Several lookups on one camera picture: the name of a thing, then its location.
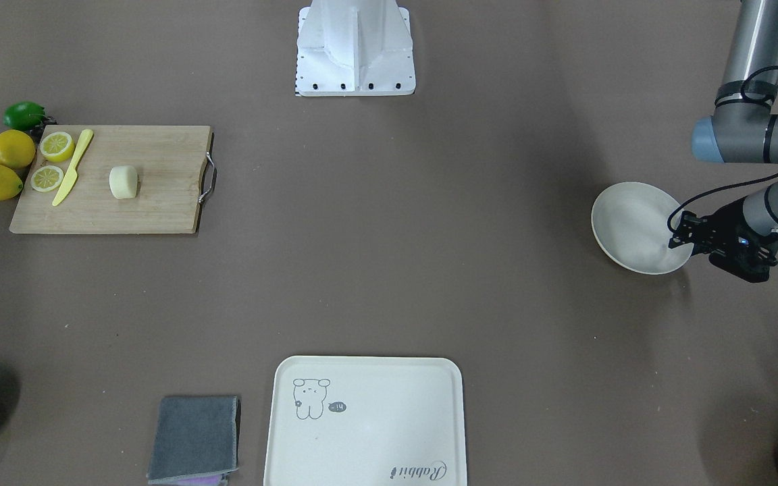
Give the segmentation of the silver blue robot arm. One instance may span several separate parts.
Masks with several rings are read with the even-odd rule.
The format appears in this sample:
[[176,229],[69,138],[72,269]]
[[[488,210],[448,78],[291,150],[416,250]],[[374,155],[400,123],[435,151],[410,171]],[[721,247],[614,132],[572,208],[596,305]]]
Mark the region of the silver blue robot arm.
[[[744,1],[710,117],[692,133],[695,158],[711,163],[778,164],[778,1]],[[711,265],[750,283],[777,263],[778,172],[767,187],[698,216],[680,205],[667,219],[668,246],[692,247]]]

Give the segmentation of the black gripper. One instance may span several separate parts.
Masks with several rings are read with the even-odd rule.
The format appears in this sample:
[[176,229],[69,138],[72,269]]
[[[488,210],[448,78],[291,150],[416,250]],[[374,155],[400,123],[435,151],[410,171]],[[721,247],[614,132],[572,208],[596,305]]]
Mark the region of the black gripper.
[[768,281],[770,268],[778,264],[778,233],[756,233],[743,206],[743,200],[736,200],[704,217],[683,211],[668,247],[692,245],[691,255],[707,254],[714,267],[750,283]]

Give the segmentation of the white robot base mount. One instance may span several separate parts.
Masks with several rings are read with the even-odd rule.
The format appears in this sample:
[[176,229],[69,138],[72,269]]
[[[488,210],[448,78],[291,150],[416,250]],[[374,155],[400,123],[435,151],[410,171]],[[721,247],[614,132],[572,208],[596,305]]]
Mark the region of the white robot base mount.
[[415,92],[411,16],[397,2],[313,1],[299,10],[297,19],[297,96]]

